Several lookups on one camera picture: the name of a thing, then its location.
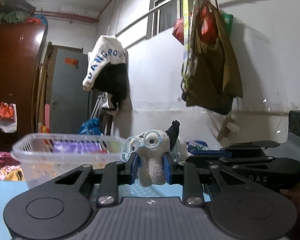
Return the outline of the grey plush toy with glasses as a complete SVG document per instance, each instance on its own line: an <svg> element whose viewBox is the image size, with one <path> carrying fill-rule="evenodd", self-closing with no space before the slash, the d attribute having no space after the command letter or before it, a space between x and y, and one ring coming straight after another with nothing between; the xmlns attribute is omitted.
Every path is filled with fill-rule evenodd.
<svg viewBox="0 0 300 240"><path fill-rule="evenodd" d="M186 142L179 138L179 127L179 121L174 120L166 131L154 129L126 139L120 160L128 161L132 153L138 155L138 178L141 186L165 184L164 153L169 153L177 163L190 156Z"/></svg>

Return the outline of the blue plastic bag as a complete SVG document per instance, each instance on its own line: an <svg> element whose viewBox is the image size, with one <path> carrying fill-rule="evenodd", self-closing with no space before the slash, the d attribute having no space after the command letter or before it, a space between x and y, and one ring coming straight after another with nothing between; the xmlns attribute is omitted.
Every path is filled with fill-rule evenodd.
<svg viewBox="0 0 300 240"><path fill-rule="evenodd" d="M84 122L79 129L79 134L101 135L100 119L92 118Z"/></svg>

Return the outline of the clear plastic perforated basket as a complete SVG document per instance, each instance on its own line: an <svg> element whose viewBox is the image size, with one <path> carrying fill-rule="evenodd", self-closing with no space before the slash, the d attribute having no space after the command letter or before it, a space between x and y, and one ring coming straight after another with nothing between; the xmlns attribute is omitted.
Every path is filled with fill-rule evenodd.
<svg viewBox="0 0 300 240"><path fill-rule="evenodd" d="M104 135L28 134L12 146L28 188L34 188L84 164L101 169L118 161L125 139Z"/></svg>

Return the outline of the grey metal door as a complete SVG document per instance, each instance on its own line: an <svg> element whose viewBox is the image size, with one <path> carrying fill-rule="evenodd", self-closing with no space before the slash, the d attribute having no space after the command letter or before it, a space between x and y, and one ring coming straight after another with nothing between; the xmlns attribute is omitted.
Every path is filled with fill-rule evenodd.
<svg viewBox="0 0 300 240"><path fill-rule="evenodd" d="M91 113L91 96L82 86L88 56L76 48L55 45L51 48L46 88L50 132L77 134Z"/></svg>

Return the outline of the white black hanging jacket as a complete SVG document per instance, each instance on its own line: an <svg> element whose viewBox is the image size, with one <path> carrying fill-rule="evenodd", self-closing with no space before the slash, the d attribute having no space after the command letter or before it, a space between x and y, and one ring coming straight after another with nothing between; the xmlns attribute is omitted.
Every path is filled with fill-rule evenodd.
<svg viewBox="0 0 300 240"><path fill-rule="evenodd" d="M115 36L101 35L88 53L87 74L83 90L106 93L102 110L116 116L128 92L127 59L121 42Z"/></svg>

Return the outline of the maroon plaid cloth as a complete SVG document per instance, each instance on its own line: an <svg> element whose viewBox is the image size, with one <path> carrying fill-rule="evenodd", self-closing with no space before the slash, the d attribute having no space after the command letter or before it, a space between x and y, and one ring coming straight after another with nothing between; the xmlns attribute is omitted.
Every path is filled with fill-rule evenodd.
<svg viewBox="0 0 300 240"><path fill-rule="evenodd" d="M0 152L0 171L12 171L19 167L19 161L15 160L9 152Z"/></svg>

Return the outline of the red white hanging bag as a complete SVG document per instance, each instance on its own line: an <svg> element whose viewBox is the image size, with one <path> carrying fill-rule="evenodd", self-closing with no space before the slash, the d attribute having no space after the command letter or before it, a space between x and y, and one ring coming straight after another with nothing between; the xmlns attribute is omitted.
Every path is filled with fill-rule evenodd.
<svg viewBox="0 0 300 240"><path fill-rule="evenodd" d="M0 129L4 133L17 131L17 108L14 103L0 103Z"/></svg>

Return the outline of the red-brown wooden wardrobe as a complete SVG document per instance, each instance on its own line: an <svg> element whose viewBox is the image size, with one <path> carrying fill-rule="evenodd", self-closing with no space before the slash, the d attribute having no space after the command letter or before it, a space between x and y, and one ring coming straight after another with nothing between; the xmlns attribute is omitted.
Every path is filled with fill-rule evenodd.
<svg viewBox="0 0 300 240"><path fill-rule="evenodd" d="M37 69L46 38L43 24L0 24L0 103L14 103L17 130L4 133L0 129L0 152L33 132Z"/></svg>

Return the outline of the red plastic hanging bag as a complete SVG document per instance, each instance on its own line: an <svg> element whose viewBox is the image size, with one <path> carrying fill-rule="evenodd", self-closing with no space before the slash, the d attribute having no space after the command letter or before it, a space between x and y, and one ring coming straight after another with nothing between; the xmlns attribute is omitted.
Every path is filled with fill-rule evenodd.
<svg viewBox="0 0 300 240"><path fill-rule="evenodd" d="M184 45L184 19L179 18L176 20L172 35Z"/></svg>

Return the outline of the window with metal frame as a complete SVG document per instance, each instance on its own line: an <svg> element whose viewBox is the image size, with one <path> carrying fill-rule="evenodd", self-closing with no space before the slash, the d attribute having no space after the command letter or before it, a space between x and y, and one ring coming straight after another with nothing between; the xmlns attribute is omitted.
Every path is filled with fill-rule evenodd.
<svg viewBox="0 0 300 240"><path fill-rule="evenodd" d="M150 39L159 33L173 27L177 19L183 17L183 0L150 0L149 9L161 6L161 8L148 16L146 39ZM192 9L194 0L189 1L189 9ZM210 1L215 7L218 7L217 0Z"/></svg>

